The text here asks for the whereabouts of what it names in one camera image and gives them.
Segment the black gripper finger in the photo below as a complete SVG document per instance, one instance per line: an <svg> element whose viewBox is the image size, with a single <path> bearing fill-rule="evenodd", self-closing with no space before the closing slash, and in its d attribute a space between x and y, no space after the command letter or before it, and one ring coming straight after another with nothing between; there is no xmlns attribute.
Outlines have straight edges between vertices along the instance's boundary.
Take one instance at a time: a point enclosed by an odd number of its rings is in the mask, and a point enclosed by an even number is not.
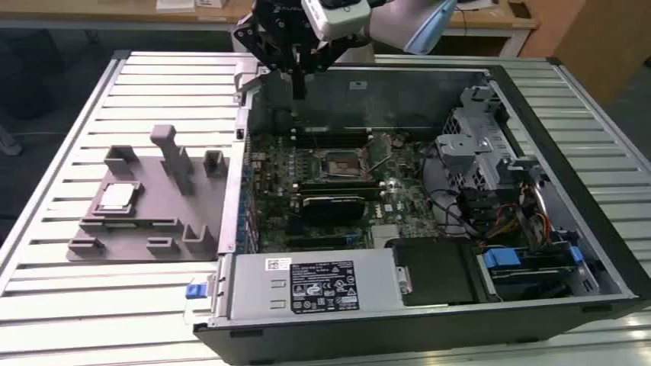
<svg viewBox="0 0 651 366"><path fill-rule="evenodd" d="M307 76L324 72L350 48L358 46L358 36L348 35L320 46L311 43L300 47L300 99L307 96Z"/></svg>
<svg viewBox="0 0 651 366"><path fill-rule="evenodd" d="M240 22L233 30L233 36L256 59L271 71L286 74L291 82L292 98L300 100L300 67L294 50L280 52L270 43L264 29L257 21Z"/></svg>

